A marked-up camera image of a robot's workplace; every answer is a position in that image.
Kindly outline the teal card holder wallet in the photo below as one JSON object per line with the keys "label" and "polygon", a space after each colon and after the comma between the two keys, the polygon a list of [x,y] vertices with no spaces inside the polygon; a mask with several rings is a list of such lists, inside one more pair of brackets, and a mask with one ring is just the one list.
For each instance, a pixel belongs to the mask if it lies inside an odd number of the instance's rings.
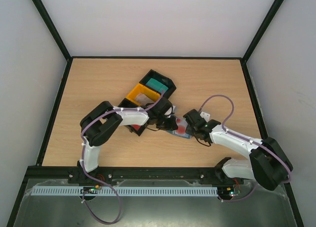
{"label": "teal card holder wallet", "polygon": [[190,139],[192,136],[189,135],[188,133],[186,133],[186,129],[188,126],[187,122],[183,118],[177,117],[175,115],[172,115],[172,117],[175,117],[178,129],[172,130],[172,131],[167,131],[167,132],[171,135],[174,135],[174,136],[178,136],[178,137],[185,138],[185,139]]}

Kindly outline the black bin with red cards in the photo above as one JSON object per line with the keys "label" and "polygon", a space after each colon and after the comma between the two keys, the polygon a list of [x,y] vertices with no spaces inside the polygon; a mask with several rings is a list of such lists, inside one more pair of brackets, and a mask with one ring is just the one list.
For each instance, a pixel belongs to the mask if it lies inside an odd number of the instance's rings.
{"label": "black bin with red cards", "polygon": [[[136,104],[129,101],[128,99],[124,98],[121,103],[118,105],[120,108],[137,108]],[[120,123],[119,126],[126,126],[130,132],[133,132],[137,134],[138,136],[141,136],[143,131],[145,130],[145,116],[137,113],[133,113],[133,111],[127,111],[125,115],[123,115],[123,121]],[[135,131],[131,125],[141,125],[142,128],[139,131]]]}

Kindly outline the yellow bin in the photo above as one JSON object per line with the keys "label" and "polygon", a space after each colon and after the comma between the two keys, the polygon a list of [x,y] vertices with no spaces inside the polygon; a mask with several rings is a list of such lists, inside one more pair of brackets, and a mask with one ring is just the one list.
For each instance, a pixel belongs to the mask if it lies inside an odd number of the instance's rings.
{"label": "yellow bin", "polygon": [[148,103],[154,103],[158,100],[160,94],[152,89],[138,83],[126,96],[126,99],[137,106],[144,106]]}

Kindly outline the black bin with teal cards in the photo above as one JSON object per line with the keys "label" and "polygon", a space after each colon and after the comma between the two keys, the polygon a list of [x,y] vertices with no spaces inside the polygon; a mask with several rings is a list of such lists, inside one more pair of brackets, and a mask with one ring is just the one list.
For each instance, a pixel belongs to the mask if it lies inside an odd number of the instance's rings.
{"label": "black bin with teal cards", "polygon": [[163,76],[152,69],[148,71],[139,83],[158,93],[164,91],[163,96],[167,99],[170,98],[176,90],[176,85],[170,78]]}

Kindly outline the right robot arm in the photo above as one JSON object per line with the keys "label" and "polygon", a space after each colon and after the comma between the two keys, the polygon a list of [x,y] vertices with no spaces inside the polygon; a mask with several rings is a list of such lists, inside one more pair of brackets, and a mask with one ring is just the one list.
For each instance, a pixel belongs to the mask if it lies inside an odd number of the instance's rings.
{"label": "right robot arm", "polygon": [[242,178],[254,180],[267,190],[275,190],[281,183],[289,181],[293,166],[275,139],[245,136],[219,121],[206,121],[195,109],[187,112],[183,118],[188,124],[186,132],[198,142],[204,141],[206,146],[221,145],[246,158],[222,161],[215,171],[218,182],[224,184],[231,178]]}

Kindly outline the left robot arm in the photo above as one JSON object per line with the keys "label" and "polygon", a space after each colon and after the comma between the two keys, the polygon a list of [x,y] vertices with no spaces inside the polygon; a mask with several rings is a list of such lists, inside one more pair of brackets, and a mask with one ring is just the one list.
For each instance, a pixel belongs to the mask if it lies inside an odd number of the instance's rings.
{"label": "left robot arm", "polygon": [[79,162],[82,169],[89,173],[98,167],[101,147],[120,126],[155,125],[159,130],[178,129],[174,112],[175,106],[165,97],[134,108],[112,106],[108,101],[100,103],[79,123],[82,138]]}

